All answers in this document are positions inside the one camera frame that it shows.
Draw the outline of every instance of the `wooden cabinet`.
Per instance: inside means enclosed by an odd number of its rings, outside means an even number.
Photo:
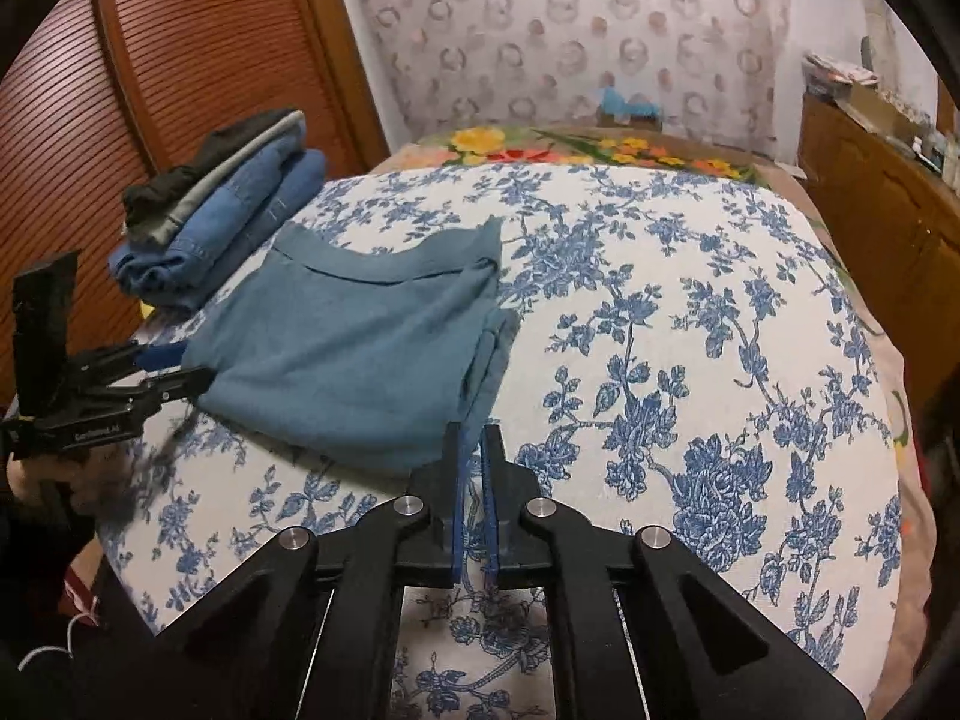
[[[62,0],[0,82],[0,405],[13,395],[10,294],[79,248],[74,350],[136,328],[107,273],[120,191],[188,160],[205,134],[299,108],[331,177],[388,151],[342,0]]]
[[[800,166],[867,306],[904,354],[911,406],[920,413],[960,365],[960,199],[810,97]]]

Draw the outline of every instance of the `wall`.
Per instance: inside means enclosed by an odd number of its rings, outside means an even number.
[[[367,74],[367,84],[370,86],[373,95],[373,103],[376,105],[376,112],[380,117],[384,137],[387,139],[387,145],[390,146],[391,153],[395,153],[404,143],[410,142],[410,128],[407,127],[403,120],[403,114],[400,113],[397,95],[394,94],[394,90],[390,86],[387,68],[380,59],[376,40],[373,38],[373,30],[364,15],[363,2],[361,0],[344,0],[344,5],[347,6],[347,15],[349,15],[350,23],[353,26],[353,36],[356,39],[357,50],[360,52],[360,58]]]
[[[374,100],[391,148],[410,140],[397,97],[378,53],[376,36],[361,0],[346,0]],[[816,50],[854,62],[860,61],[860,41],[867,34],[861,0],[790,0],[790,28],[776,67],[774,131],[776,156],[795,162],[802,115],[803,73],[800,59],[805,50]],[[936,74],[923,51],[896,18],[894,30],[901,66],[901,95],[918,108],[936,113]]]

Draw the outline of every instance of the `black clamp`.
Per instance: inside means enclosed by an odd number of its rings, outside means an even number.
[[[0,422],[0,457],[69,454],[133,439],[164,403],[194,399],[213,381],[209,368],[165,372],[135,386],[112,386],[138,371],[177,367],[186,343],[135,341],[68,357],[67,318],[77,252],[32,266],[13,280],[13,357],[18,415]]]
[[[387,717],[404,587],[455,584],[460,454],[451,425],[443,458],[354,527],[288,528],[146,648],[85,653],[81,716]],[[540,497],[496,426],[482,454],[497,584],[544,588],[558,720],[862,720],[853,694],[665,528],[627,536]]]

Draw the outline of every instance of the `floral blanket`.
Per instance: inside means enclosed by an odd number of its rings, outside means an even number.
[[[376,172],[528,162],[685,170],[766,186],[752,156],[624,127],[472,127],[407,143]]]
[[[867,704],[901,568],[896,404],[803,215],[737,180],[503,161],[332,182],[298,220],[372,251],[491,214],[523,319],[493,410],[510,458],[595,524],[674,531]],[[154,317],[143,338],[202,321]],[[155,630],[284,527],[349,526],[403,488],[182,403],[131,459],[101,538]],[[474,479],[463,583],[406,593],[396,717],[554,715],[544,599],[484,586],[482,520]]]

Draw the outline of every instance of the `hand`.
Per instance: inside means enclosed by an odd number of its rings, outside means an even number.
[[[77,514],[94,514],[123,490],[130,478],[120,445],[95,446],[82,463],[70,456],[41,455],[7,464],[13,495],[28,506],[42,503],[41,482],[70,485],[70,506]]]

